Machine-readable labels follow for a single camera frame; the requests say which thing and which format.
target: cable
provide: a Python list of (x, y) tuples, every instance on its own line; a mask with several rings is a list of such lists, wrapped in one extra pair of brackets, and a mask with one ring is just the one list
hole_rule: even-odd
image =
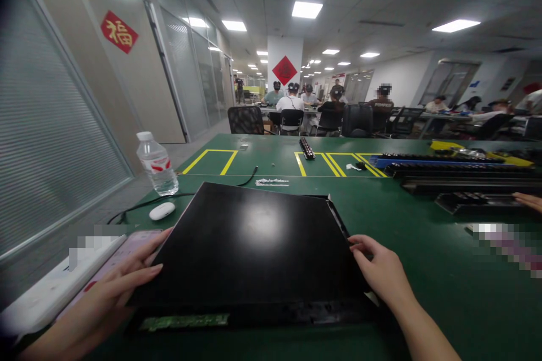
[[(244, 182), (244, 183), (242, 183), (242, 184), (239, 184), (239, 185), (237, 185), (237, 186), (238, 186), (238, 187), (245, 186), (248, 182), (250, 182), (250, 181), (252, 180), (252, 178), (254, 177), (254, 175), (256, 175), (256, 172), (257, 172), (257, 171), (258, 171), (258, 167), (256, 166), (256, 167), (254, 168), (254, 171), (252, 171), (252, 175), (250, 175), (250, 178), (249, 178), (246, 182)], [(135, 206), (133, 206), (133, 207), (131, 207), (131, 208), (129, 208), (129, 209), (126, 209), (126, 210), (123, 211), (123, 212), (120, 212), (120, 213), (115, 214), (113, 217), (111, 217), (111, 218), (109, 219), (109, 221), (107, 222), (107, 224), (111, 224), (111, 222), (112, 222), (113, 220), (115, 220), (118, 216), (120, 216), (120, 219), (119, 219), (119, 221), (118, 221), (117, 223), (115, 223), (115, 224), (122, 224), (122, 223), (124, 223), (124, 222), (126, 221), (126, 213), (127, 213), (127, 212), (131, 212), (132, 210), (136, 210), (136, 209), (139, 209), (139, 208), (142, 208), (142, 207), (145, 207), (145, 206), (149, 206), (149, 205), (151, 205), (151, 204), (153, 204), (153, 203), (156, 203), (156, 202), (159, 202), (159, 201), (161, 201), (161, 200), (171, 199), (172, 197), (183, 197), (183, 196), (194, 196), (194, 195), (195, 195), (195, 193), (176, 193), (176, 194), (174, 194), (174, 195), (169, 195), (169, 196), (160, 196), (160, 197), (157, 197), (157, 198), (155, 198), (155, 199), (149, 200), (148, 202), (140, 203), (140, 204), (135, 205)]]

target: green workbench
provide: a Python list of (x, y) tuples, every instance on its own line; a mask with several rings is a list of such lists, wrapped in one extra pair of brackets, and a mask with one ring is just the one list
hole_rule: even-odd
[[(536, 218), (459, 220), (432, 199), (408, 194), (397, 181), (377, 170), (357, 172), (345, 168), (346, 164), (368, 159), (366, 154), (431, 153), (426, 140), (311, 137), (308, 140), (317, 153), (314, 161), (306, 161), (298, 154), (298, 140), (217, 135), (178, 169), (180, 192), (195, 192), (204, 181), (243, 183), (258, 165), (256, 176), (246, 187), (256, 187), (256, 179), (279, 178), (288, 180), (289, 186), (263, 188), (283, 193), (330, 194), (350, 234), (368, 234), (399, 255), (419, 302), (463, 360), (541, 358), (541, 280), (531, 278), (520, 264), (508, 262), (465, 230), (468, 221), (516, 223), (515, 230), (531, 232), (531, 244), (535, 244), (534, 239), (540, 244), (542, 235)], [(486, 151), (540, 147), (533, 143), (461, 143)], [(154, 197), (153, 191), (145, 200)], [(148, 217), (154, 206), (130, 212), (129, 230), (173, 226), (190, 199), (172, 199), (176, 211), (158, 222)], [(409, 359), (400, 334), (383, 333), (372, 324), (154, 333), (136, 340), (119, 332), (93, 355), (101, 359), (159, 360)]]

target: red diamond sign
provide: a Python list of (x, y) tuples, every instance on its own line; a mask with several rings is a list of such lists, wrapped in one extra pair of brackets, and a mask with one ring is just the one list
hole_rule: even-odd
[(290, 62), (290, 60), (286, 56), (282, 58), (281, 61), (277, 64), (277, 66), (273, 68), (272, 72), (275, 74), (278, 80), (280, 80), (283, 86), (286, 86), (288, 81), (292, 79), (297, 73), (294, 66), (292, 65), (292, 62)]

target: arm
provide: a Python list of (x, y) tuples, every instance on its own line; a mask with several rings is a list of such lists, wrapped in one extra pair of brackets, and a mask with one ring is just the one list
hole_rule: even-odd
[[(414, 361), (461, 361), (436, 323), (416, 300), (399, 257), (365, 235), (348, 241), (363, 276), (389, 306), (405, 336)], [(373, 254), (369, 261), (364, 253)]]

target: power strip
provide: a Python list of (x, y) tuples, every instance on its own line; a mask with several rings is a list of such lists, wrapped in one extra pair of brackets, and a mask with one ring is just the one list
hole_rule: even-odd
[(84, 249), (70, 249), (70, 256), (2, 312), (5, 334), (20, 336), (46, 327), (125, 240), (126, 235), (86, 237)]

